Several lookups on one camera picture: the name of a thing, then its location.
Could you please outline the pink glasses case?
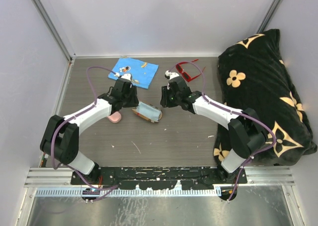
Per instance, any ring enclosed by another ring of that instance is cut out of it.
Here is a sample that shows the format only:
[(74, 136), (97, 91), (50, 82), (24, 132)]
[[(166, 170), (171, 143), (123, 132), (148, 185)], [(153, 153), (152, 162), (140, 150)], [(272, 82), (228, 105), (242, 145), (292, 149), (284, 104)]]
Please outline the pink glasses case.
[(113, 113), (112, 115), (108, 116), (107, 119), (111, 122), (111, 123), (118, 123), (122, 118), (122, 115), (119, 111)]

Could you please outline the red sunglasses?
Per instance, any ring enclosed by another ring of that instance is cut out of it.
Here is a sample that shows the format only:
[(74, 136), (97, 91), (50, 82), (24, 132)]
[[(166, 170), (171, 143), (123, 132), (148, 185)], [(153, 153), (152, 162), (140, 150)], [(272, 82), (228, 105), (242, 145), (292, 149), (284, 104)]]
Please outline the red sunglasses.
[(180, 62), (178, 64), (175, 65), (176, 70), (181, 74), (181, 76), (187, 81), (187, 82), (191, 82), (194, 79), (198, 78), (200, 74), (196, 75), (196, 76), (190, 76), (189, 73), (187, 73), (184, 68), (182, 67), (183, 64), (186, 64), (187, 62)]

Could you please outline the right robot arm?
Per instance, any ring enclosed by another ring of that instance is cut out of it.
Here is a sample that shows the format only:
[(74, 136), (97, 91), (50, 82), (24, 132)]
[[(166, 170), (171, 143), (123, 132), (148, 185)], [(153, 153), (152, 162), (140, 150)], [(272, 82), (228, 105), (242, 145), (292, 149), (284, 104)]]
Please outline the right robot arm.
[(213, 120), (228, 131), (231, 150), (221, 160), (218, 178), (223, 183), (230, 183), (236, 176), (236, 170), (268, 140), (266, 126), (251, 108), (231, 108), (208, 98), (200, 91), (191, 91), (177, 73), (168, 71), (165, 78), (168, 84), (161, 88), (162, 107), (180, 106), (185, 111)]

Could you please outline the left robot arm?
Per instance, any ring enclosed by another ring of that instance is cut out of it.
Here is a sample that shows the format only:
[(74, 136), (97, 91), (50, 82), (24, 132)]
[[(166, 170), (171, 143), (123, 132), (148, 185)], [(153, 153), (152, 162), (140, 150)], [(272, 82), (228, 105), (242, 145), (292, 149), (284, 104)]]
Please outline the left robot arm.
[(131, 78), (130, 74), (120, 76), (109, 93), (100, 95), (92, 104), (73, 114), (52, 116), (40, 150), (79, 172), (87, 184), (95, 184), (100, 176), (99, 165), (79, 151), (80, 134), (122, 108), (138, 106), (137, 87), (132, 84)]

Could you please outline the blue cartoon print cloth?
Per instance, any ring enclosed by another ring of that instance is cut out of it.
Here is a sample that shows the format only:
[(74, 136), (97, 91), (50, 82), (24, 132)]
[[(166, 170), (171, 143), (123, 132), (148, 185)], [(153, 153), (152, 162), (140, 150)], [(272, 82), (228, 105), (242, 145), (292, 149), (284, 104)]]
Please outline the blue cartoon print cloth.
[(133, 85), (148, 89), (159, 66), (133, 58), (120, 58), (114, 68), (119, 75), (131, 74)]

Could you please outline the black floral plush pillow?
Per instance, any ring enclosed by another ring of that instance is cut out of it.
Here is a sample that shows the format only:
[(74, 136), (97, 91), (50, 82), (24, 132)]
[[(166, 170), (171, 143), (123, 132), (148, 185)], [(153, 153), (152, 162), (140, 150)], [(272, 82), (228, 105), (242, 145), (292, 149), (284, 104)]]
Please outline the black floral plush pillow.
[(318, 147), (279, 43), (279, 29), (235, 43), (219, 56), (218, 76), (222, 101), (232, 108), (253, 109), (270, 128), (266, 151), (258, 153), (254, 162), (291, 166)]

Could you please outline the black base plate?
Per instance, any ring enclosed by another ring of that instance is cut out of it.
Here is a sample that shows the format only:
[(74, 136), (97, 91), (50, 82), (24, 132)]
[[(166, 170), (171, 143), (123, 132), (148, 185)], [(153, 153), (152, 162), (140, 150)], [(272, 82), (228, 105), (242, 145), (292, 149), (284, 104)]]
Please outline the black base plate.
[(246, 184), (245, 171), (240, 177), (237, 173), (228, 174), (215, 166), (180, 167), (102, 167), (92, 185), (100, 184), (104, 188), (117, 185), (122, 190), (172, 190), (181, 184), (182, 190), (208, 190), (217, 184)]

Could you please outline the aluminium front rail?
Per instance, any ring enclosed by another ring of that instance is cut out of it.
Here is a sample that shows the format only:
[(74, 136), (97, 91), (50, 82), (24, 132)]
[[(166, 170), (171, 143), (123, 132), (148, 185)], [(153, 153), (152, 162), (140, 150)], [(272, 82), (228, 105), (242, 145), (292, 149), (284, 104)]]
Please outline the aluminium front rail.
[(224, 182), (214, 167), (104, 167), (95, 183), (86, 185), (70, 169), (32, 168), (25, 187), (35, 195), (80, 196), (85, 200), (109, 197), (219, 196), (236, 194), (239, 186), (293, 186), (287, 167), (246, 167)]

